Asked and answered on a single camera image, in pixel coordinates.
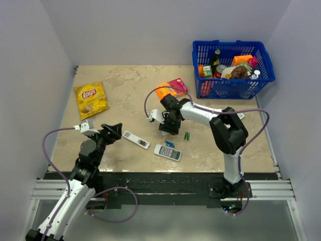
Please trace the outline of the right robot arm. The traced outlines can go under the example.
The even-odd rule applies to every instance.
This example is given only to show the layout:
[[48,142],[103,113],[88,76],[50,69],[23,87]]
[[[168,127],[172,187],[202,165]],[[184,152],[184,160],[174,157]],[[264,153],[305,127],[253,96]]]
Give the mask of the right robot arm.
[[165,114],[161,115],[159,121],[160,131],[177,135],[181,122],[185,120],[195,121],[211,129],[216,146],[224,154],[225,164],[223,181],[213,189],[222,197],[239,194],[244,177],[241,150],[245,147],[248,131],[234,109],[209,109],[193,104],[187,98],[177,100],[171,94],[163,97],[160,103],[165,108]]

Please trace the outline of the white long remote control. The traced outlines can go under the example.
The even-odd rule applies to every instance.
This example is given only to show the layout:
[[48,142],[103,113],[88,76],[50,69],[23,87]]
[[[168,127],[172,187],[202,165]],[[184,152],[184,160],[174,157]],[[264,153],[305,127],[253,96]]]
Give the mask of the white long remote control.
[[[133,133],[131,133],[131,132],[129,132],[129,131],[125,131],[125,132],[122,134],[122,136],[125,137],[127,140],[133,142],[134,144],[136,144],[136,145],[138,145],[138,146],[140,146],[140,147],[142,147],[142,148],[144,148],[144,149],[148,149],[149,146],[150,146],[150,143],[149,143],[149,142],[141,139],[140,137],[134,135]],[[138,143],[139,140],[143,140],[143,141],[147,142],[147,146],[146,146],[146,147],[141,146],[141,145]]]

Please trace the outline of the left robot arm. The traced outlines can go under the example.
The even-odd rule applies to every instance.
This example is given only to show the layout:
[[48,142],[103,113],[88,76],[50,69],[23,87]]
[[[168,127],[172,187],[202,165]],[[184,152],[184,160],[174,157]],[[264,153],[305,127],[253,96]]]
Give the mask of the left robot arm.
[[99,172],[106,146],[122,137],[122,123],[102,124],[100,130],[86,120],[71,128],[79,131],[88,139],[80,147],[79,156],[69,177],[59,169],[56,172],[66,182],[66,188],[48,217],[37,229],[30,229],[26,240],[65,240],[68,231],[84,211],[92,197],[100,196],[104,191],[102,176]]

